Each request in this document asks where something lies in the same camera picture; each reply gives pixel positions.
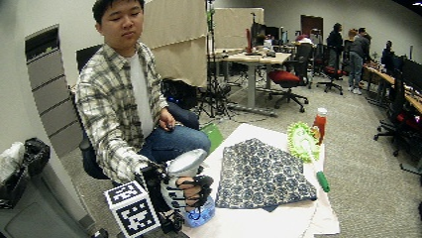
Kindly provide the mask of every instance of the ceiling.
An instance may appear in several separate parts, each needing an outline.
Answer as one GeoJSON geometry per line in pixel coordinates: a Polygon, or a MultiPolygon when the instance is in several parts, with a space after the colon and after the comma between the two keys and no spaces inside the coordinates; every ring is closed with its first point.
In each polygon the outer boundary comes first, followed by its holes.
{"type": "Polygon", "coordinates": [[[413,12],[416,12],[422,17],[422,6],[413,6],[415,3],[422,2],[422,0],[393,0],[407,8],[409,8],[413,12]]]}

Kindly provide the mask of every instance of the patterned cloth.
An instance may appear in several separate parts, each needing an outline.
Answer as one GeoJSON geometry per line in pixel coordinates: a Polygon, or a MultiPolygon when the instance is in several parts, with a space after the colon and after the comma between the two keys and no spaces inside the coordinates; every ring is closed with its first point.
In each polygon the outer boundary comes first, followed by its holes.
{"type": "Polygon", "coordinates": [[[216,207],[251,209],[317,199],[304,163],[288,152],[251,139],[223,152],[216,207]]]}

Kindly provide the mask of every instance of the red bottle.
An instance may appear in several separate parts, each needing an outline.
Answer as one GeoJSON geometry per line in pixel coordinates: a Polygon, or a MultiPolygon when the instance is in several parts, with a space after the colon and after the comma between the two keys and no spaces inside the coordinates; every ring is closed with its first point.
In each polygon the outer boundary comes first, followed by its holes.
{"type": "Polygon", "coordinates": [[[319,131],[320,131],[320,143],[319,145],[321,145],[323,140],[325,138],[325,134],[327,134],[327,122],[328,122],[328,109],[327,108],[319,108],[319,114],[316,117],[316,121],[315,121],[315,127],[319,127],[319,131]]]}

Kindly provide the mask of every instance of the plaid shirt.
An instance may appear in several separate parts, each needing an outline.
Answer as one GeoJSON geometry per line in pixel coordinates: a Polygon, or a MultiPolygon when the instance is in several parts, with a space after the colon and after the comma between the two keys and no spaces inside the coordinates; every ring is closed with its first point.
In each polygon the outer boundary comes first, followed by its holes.
{"type": "MultiPolygon", "coordinates": [[[[136,50],[146,74],[150,105],[155,123],[168,106],[162,93],[162,76],[148,47],[136,50]]],[[[132,90],[131,63],[104,44],[79,75],[77,107],[85,129],[96,151],[96,160],[106,175],[126,183],[148,166],[148,158],[138,155],[146,138],[132,90]]]]}

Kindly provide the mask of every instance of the tripod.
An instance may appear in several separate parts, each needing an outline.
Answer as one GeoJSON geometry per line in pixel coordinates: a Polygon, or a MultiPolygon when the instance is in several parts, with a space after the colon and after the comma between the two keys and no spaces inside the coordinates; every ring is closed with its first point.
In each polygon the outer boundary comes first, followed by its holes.
{"type": "Polygon", "coordinates": [[[216,75],[216,67],[212,67],[216,65],[216,58],[215,58],[215,41],[214,41],[214,6],[212,6],[214,0],[207,1],[207,12],[210,15],[208,18],[208,25],[210,25],[210,34],[208,34],[208,89],[203,93],[203,100],[202,100],[202,106],[200,106],[200,115],[202,112],[206,111],[211,118],[215,117],[215,115],[227,115],[228,111],[226,107],[227,102],[227,90],[226,88],[222,88],[222,85],[218,81],[218,75],[216,75]]]}

